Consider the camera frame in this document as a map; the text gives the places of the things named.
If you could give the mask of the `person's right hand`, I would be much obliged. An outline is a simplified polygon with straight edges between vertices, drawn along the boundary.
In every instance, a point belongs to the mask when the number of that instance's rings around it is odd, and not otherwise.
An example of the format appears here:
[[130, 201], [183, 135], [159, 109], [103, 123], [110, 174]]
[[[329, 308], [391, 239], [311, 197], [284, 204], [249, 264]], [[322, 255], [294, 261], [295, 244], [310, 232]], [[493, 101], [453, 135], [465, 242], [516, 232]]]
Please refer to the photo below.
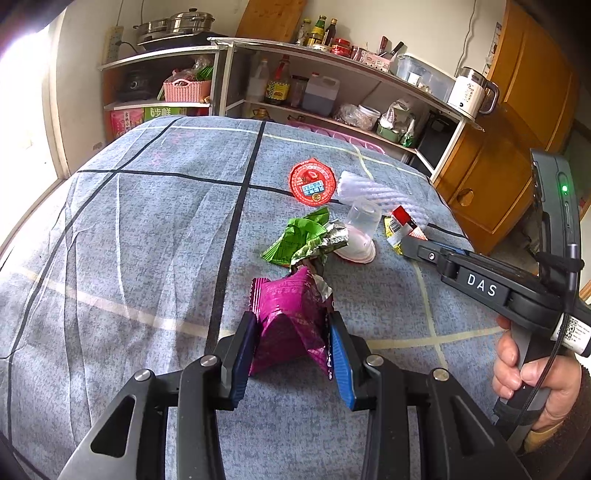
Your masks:
[[[497, 323], [504, 333], [497, 343], [492, 387], [499, 397], [509, 400], [523, 385], [537, 384], [549, 358], [534, 360], [518, 367], [518, 347], [510, 330], [511, 322], [498, 316]], [[546, 432], [566, 419], [579, 396], [582, 378], [582, 365], [574, 357], [555, 358], [542, 383], [543, 388], [550, 389], [550, 394], [543, 412], [532, 427], [534, 432]]]

